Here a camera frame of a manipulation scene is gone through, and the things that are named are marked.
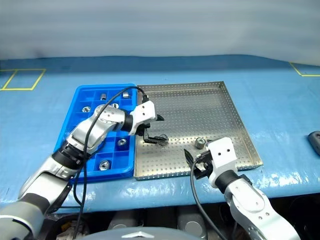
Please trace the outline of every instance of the black object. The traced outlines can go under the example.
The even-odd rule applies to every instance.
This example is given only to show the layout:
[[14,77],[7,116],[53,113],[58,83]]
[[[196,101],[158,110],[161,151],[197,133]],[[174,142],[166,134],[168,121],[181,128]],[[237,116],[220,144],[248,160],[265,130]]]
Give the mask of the black object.
[[68,182],[67,186],[65,186],[65,188],[63,189],[59,197],[54,201],[51,207],[47,210],[46,212],[47,214],[51,214],[57,211],[61,207],[62,203],[65,201],[66,197],[68,196],[71,188],[72,188],[72,184]]
[[44,198],[43,196],[39,196],[35,193],[27,193],[19,200],[19,202],[25,202],[35,205],[41,210],[43,214],[45,214],[45,212],[50,206],[50,203],[46,198]]
[[240,175],[240,178],[246,180],[250,185],[252,185],[252,181],[244,174]]
[[80,169],[84,163],[85,155],[81,150],[64,141],[62,146],[52,154],[52,158],[69,169]]
[[317,154],[320,155],[320,131],[314,131],[308,135],[308,140]]
[[228,185],[240,178],[241,177],[239,177],[233,170],[228,170],[218,176],[218,178],[215,180],[215,185],[223,194],[225,194]]
[[121,128],[121,131],[130,132],[132,129],[133,122],[134,122],[134,117],[132,115],[126,113],[125,111],[124,111],[124,115],[125,115],[124,123]]
[[[194,163],[194,158],[192,157],[192,155],[190,154],[190,152],[188,152],[188,150],[184,149],[184,156],[186,159],[186,162],[188,163],[190,169]],[[200,170],[197,166],[194,167],[194,176],[195,178],[198,179],[202,179],[204,177],[209,177],[210,174],[213,171],[213,166],[212,166],[212,156],[210,151],[205,151],[203,153],[201,153],[197,159],[195,160],[197,163],[203,163],[203,167],[205,170]]]
[[302,240],[320,239],[320,202],[319,194],[296,197],[289,206],[288,220]]
[[[156,116],[157,116],[156,121],[164,121],[165,120],[159,114],[157,114]],[[150,126],[151,126],[150,123],[140,124],[137,127],[135,134],[138,136],[143,136],[143,141],[147,144],[161,144],[161,145],[163,145],[169,141],[168,136],[165,134],[161,134],[160,136],[149,136],[147,129],[149,129]]]

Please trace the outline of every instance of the silver robot arm segment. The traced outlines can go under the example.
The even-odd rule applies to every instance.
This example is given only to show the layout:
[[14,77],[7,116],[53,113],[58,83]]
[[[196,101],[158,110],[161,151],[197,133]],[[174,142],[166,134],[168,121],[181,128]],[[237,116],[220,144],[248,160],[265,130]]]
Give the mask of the silver robot arm segment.
[[300,240],[294,227],[273,209],[267,196],[245,179],[230,183],[224,198],[233,218],[252,240]]
[[[62,146],[50,155],[42,166],[24,183],[18,201],[0,209],[1,239],[36,237],[43,224],[44,215],[56,211],[72,188],[70,179],[81,170],[85,156],[84,143],[87,132],[103,105],[92,116],[80,122]],[[94,153],[111,131],[136,134],[139,126],[157,120],[155,105],[147,100],[130,114],[108,105],[92,128],[87,146],[87,157]]]

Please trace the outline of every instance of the stainless steel tray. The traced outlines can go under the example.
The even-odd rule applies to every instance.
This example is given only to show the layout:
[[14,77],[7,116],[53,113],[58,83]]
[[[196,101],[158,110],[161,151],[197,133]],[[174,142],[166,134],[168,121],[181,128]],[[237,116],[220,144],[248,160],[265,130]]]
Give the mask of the stainless steel tray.
[[136,138],[134,177],[137,180],[190,174],[184,149],[193,156],[204,152],[194,147],[198,137],[229,137],[234,144],[239,170],[254,169],[261,161],[223,81],[140,85],[165,121],[152,122],[151,137],[166,134],[166,146]]

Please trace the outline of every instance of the small metal part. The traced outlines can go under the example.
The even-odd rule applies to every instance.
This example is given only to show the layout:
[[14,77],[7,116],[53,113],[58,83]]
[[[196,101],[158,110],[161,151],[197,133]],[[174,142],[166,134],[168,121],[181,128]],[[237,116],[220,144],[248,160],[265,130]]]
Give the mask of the small metal part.
[[314,131],[308,135],[308,140],[317,154],[320,155],[320,131]]
[[119,104],[118,103],[112,103],[112,107],[114,107],[115,109],[119,108]]
[[123,146],[127,144],[127,140],[122,138],[117,142],[118,146]]
[[119,150],[124,150],[127,147],[127,140],[125,138],[120,139],[117,143],[118,149]]
[[101,93],[101,95],[100,95],[100,101],[105,101],[105,100],[107,100],[107,94]]
[[108,230],[137,227],[140,222],[140,210],[138,209],[117,211],[109,223]]
[[128,98],[130,98],[130,95],[129,95],[129,93],[128,93],[127,91],[125,91],[125,92],[122,94],[122,97],[123,97],[124,99],[128,99]]
[[85,106],[84,108],[82,108],[83,113],[88,113],[88,112],[90,112],[90,110],[91,110],[91,107],[89,107],[89,106]]
[[178,229],[207,240],[208,233],[204,219],[196,206],[179,206],[177,208]]
[[107,160],[102,160],[99,164],[99,170],[105,171],[110,168],[110,163]]
[[194,142],[194,146],[197,149],[203,149],[205,144],[206,144],[206,140],[204,138],[202,138],[202,137],[198,137]]

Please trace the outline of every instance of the metal nut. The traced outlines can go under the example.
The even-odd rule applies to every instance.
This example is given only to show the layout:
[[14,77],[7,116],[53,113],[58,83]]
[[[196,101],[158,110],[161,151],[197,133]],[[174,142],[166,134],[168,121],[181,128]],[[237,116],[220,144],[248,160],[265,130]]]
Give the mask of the metal nut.
[[125,92],[122,94],[122,97],[123,97],[124,99],[128,99],[128,98],[130,98],[130,95],[129,95],[129,93],[128,93],[127,91],[125,91]]
[[120,139],[117,143],[117,146],[118,146],[118,149],[120,151],[124,151],[124,150],[127,150],[128,147],[127,147],[127,140],[125,138],[122,138]]
[[119,104],[118,103],[112,103],[112,107],[114,107],[115,109],[119,108]]
[[110,168],[110,163],[107,160],[103,160],[99,164],[99,170],[100,171],[105,171]]
[[107,94],[101,93],[101,95],[100,95],[100,101],[104,101],[104,100],[107,100]]
[[127,144],[127,140],[122,138],[117,142],[118,146],[123,146]]
[[194,146],[197,149],[203,149],[205,144],[206,144],[206,140],[204,138],[202,138],[202,137],[198,137],[194,142]]
[[85,106],[84,108],[82,108],[83,113],[88,113],[88,112],[90,112],[90,110],[91,110],[91,107],[89,107],[89,106]]

